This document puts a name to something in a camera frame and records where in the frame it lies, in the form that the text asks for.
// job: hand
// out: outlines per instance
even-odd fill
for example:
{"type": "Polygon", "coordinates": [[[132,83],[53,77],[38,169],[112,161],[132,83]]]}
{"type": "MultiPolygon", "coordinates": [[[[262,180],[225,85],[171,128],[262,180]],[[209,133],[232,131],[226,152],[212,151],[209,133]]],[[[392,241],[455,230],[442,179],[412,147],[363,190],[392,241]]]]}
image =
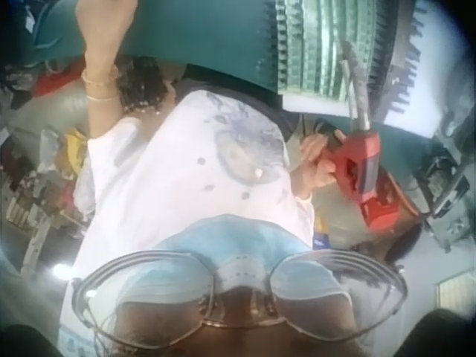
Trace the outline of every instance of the hand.
{"type": "Polygon", "coordinates": [[[79,0],[76,18],[86,43],[86,64],[109,70],[134,19],[138,0],[79,0]]]}
{"type": "MultiPolygon", "coordinates": [[[[335,136],[343,141],[345,135],[337,130],[335,136]]],[[[300,146],[303,163],[291,174],[292,191],[295,196],[307,199],[316,188],[335,182],[335,165],[330,160],[320,158],[327,146],[328,137],[314,134],[305,138],[300,146]]]]}

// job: gold bracelet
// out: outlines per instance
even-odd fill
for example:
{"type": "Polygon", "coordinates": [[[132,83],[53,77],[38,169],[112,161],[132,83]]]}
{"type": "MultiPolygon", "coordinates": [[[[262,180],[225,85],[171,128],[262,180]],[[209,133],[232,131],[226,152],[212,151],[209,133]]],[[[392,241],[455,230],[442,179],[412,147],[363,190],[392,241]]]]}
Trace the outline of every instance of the gold bracelet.
{"type": "Polygon", "coordinates": [[[111,85],[116,79],[119,78],[119,69],[116,65],[113,65],[111,68],[111,72],[109,73],[109,78],[106,82],[95,82],[88,78],[87,68],[84,68],[81,79],[83,80],[84,84],[87,86],[96,86],[96,87],[107,87],[111,85]]]}
{"type": "Polygon", "coordinates": [[[115,95],[114,97],[108,97],[108,98],[96,98],[96,97],[91,97],[90,95],[86,95],[86,98],[89,100],[93,100],[94,102],[110,102],[111,100],[118,99],[119,96],[115,95]]]}

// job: white wall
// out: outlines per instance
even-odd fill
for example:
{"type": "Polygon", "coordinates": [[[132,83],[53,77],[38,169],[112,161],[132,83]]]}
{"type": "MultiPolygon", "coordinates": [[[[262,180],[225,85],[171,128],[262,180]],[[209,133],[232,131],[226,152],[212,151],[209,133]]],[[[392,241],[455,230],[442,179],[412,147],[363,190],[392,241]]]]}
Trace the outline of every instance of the white wall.
{"type": "Polygon", "coordinates": [[[403,276],[408,284],[408,299],[397,315],[376,330],[375,357],[392,356],[414,325],[437,308],[436,285],[474,267],[476,247],[467,240],[446,254],[433,237],[424,233],[402,264],[405,266],[403,276]]]}

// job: eyeglasses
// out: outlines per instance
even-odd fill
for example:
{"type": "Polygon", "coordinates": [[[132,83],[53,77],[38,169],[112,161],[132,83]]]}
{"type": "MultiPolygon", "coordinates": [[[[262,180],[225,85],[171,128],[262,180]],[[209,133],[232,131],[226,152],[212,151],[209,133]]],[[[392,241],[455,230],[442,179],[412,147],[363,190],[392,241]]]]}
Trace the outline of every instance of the eyeglasses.
{"type": "MultiPolygon", "coordinates": [[[[253,294],[240,327],[288,324],[321,341],[359,337],[396,313],[408,290],[391,267],[353,251],[287,257],[253,294]]],[[[74,280],[72,307],[103,349],[159,350],[201,327],[237,327],[213,271],[191,253],[143,251],[74,280]]]]}

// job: white shirt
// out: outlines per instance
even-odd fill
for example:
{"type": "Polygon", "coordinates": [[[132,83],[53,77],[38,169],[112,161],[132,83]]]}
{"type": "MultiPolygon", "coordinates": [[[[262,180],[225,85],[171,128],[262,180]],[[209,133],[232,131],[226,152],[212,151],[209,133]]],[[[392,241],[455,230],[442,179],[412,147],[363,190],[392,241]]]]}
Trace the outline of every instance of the white shirt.
{"type": "MultiPolygon", "coordinates": [[[[138,119],[124,118],[88,142],[96,214],[74,263],[77,276],[222,214],[273,222],[312,247],[314,209],[292,194],[286,146],[267,117],[195,91],[150,142],[139,129],[138,119]]],[[[70,287],[61,324],[85,333],[70,287]]]]}

